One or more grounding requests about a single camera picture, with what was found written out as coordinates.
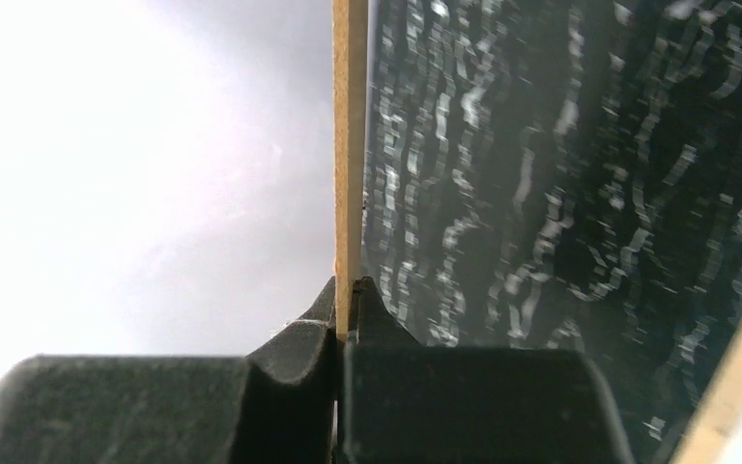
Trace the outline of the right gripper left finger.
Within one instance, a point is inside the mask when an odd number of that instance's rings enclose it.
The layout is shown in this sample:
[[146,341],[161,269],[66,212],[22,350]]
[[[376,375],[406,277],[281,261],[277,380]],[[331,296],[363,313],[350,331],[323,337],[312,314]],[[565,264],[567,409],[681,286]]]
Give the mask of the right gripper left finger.
[[327,463],[334,286],[244,357],[37,356],[0,381],[0,463]]

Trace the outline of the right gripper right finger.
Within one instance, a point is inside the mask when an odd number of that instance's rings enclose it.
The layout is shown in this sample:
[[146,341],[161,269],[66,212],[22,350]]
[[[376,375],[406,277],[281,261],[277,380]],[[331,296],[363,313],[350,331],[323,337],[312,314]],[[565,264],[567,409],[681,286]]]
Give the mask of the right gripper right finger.
[[339,463],[630,463],[598,366],[572,350],[420,344],[355,283],[341,362]]

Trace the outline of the brown backing board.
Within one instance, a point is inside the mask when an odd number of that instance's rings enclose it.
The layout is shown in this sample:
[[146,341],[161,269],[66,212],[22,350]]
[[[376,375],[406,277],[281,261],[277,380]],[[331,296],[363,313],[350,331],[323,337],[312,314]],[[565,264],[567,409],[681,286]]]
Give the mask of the brown backing board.
[[336,334],[342,341],[350,329],[354,286],[360,279],[368,12],[366,1],[331,2],[334,303]]

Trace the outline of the picture frame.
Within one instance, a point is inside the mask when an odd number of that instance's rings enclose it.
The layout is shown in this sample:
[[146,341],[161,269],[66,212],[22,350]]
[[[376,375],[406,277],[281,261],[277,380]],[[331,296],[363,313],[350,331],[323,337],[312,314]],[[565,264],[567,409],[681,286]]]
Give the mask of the picture frame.
[[672,458],[714,463],[742,420],[742,319]]

